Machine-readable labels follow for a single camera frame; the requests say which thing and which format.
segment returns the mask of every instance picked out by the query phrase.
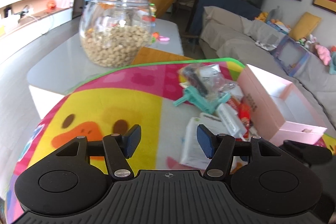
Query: wooden floor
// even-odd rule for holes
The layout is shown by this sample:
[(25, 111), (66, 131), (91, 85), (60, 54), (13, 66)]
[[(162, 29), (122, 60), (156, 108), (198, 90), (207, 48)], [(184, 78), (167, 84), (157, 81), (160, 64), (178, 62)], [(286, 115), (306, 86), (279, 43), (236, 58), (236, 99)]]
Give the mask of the wooden floor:
[(80, 18), (59, 26), (29, 43), (0, 64), (0, 198), (20, 154), (40, 118), (26, 76), (44, 56), (78, 32)]

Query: pink toy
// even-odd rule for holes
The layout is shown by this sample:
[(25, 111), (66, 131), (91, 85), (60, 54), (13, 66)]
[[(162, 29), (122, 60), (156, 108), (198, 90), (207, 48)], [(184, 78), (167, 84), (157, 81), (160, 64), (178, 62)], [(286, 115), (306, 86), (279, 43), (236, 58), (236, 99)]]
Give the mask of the pink toy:
[(170, 38), (159, 36), (159, 41), (160, 41), (160, 44), (168, 44), (170, 41)]
[(331, 60), (329, 50), (326, 47), (323, 47), (321, 45), (315, 45), (315, 48), (317, 50), (317, 54), (319, 55), (319, 58), (323, 61), (323, 64), (325, 66), (328, 66)]

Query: pink stuffed toy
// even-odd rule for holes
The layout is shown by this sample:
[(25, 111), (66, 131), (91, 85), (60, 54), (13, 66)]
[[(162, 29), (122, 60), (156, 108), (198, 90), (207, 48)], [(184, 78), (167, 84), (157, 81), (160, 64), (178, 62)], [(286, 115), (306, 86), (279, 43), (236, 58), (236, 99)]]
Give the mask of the pink stuffed toy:
[(330, 52), (326, 47), (323, 47), (321, 45), (315, 45), (315, 48), (317, 50), (317, 54), (319, 55), (319, 58), (323, 61), (323, 64), (325, 66), (328, 66), (331, 60)]

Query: teal hand crank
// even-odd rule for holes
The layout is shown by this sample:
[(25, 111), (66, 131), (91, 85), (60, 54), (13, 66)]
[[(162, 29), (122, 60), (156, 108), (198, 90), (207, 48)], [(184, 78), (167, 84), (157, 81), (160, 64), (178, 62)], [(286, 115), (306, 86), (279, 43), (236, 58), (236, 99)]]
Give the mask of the teal hand crank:
[(173, 102), (174, 106), (178, 106), (185, 101), (189, 101), (193, 105), (197, 106), (202, 112), (213, 114), (221, 103), (226, 103), (231, 98), (230, 93), (225, 93), (222, 97), (212, 102), (207, 101), (202, 97), (197, 89), (192, 85), (183, 89), (183, 97)]

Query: black gripper base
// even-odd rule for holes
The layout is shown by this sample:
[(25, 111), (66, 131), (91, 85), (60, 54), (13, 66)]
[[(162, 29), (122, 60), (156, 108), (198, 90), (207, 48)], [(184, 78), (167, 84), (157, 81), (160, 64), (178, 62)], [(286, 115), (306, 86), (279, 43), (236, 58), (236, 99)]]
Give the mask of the black gripper base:
[(115, 182), (93, 208), (72, 216), (49, 217), (26, 212), (19, 224), (322, 224), (312, 213), (292, 217), (261, 215), (238, 203), (223, 182), (198, 171), (141, 170)]

